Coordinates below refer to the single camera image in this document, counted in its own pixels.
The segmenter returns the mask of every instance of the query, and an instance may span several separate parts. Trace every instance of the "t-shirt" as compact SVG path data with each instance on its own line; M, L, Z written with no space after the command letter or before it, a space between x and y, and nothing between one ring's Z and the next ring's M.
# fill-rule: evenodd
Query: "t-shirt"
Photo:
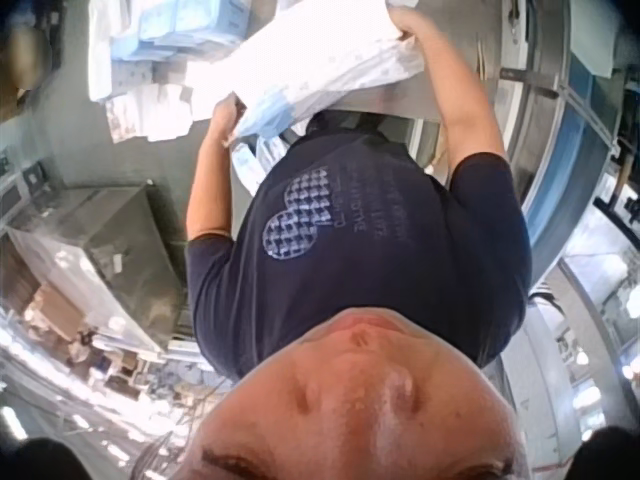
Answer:
M480 367L520 327L531 250L505 160L479 153L450 190L406 148L336 131L292 146L258 189L237 240L187 247L204 357L239 379L349 307L386 307Z

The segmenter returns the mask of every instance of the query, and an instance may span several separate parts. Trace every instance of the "person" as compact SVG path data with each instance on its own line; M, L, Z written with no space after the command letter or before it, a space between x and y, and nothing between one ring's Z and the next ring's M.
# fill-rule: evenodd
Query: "person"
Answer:
M531 252L484 89L434 23L414 35L447 132L449 190L380 134L316 130L231 238L233 98L200 148L186 250L193 325L235 388L176 478L524 478L483 376L525 314Z

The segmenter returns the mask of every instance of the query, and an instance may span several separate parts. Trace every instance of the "plastic wrap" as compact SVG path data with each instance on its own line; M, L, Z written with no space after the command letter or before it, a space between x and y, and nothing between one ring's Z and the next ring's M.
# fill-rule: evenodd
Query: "plastic wrap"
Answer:
M349 91L421 72L414 39L400 37L385 0L304 0L279 12L223 60L247 106L235 136L273 138Z

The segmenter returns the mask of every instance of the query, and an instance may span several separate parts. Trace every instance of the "blue panel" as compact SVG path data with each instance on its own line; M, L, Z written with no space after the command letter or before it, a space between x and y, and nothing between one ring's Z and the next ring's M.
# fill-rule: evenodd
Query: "blue panel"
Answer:
M571 56L569 85L573 90L589 101L593 93L594 79L591 73L575 56ZM526 215L529 238L535 244L547 226L571 176L586 121L569 105L565 107L556 144L544 172L538 192Z
M585 100L588 100L591 96L593 76L587 70L587 67L578 60L578 57L573 54L569 65L569 86Z
M565 108L549 166L540 184L536 198L527 213L529 238L532 244L542 234L567 186L567 181L576 161L585 124L585 120L573 108L570 106Z

